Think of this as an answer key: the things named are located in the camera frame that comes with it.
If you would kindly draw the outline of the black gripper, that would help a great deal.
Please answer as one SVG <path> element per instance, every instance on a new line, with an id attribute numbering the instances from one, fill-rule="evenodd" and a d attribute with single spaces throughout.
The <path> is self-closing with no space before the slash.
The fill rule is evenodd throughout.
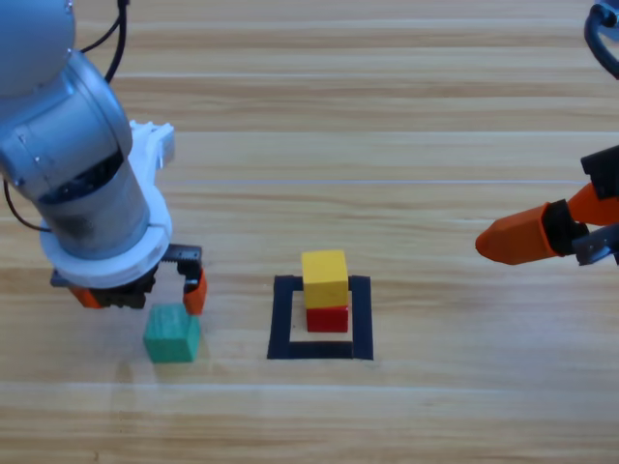
<path id="1" fill-rule="evenodd" d="M 608 256 L 618 262 L 618 147 L 586 156 L 581 165 L 590 182 L 568 203 L 545 203 L 497 219 L 476 239 L 476 250 L 511 266 L 574 253 L 580 266 Z M 589 233 L 584 223 L 598 229 Z"/>
<path id="2" fill-rule="evenodd" d="M 156 272 L 162 263 L 174 263 L 177 273 L 184 277 L 183 305 L 189 315 L 198 316 L 203 312 L 207 295 L 207 279 L 202 267 L 202 247 L 171 244 L 162 260 L 145 275 L 129 283 L 95 289 L 69 283 L 54 270 L 50 278 L 52 287 L 67 288 L 78 302 L 87 308 L 102 309 L 118 306 L 141 309 L 146 304 L 146 295 L 153 290 Z"/>

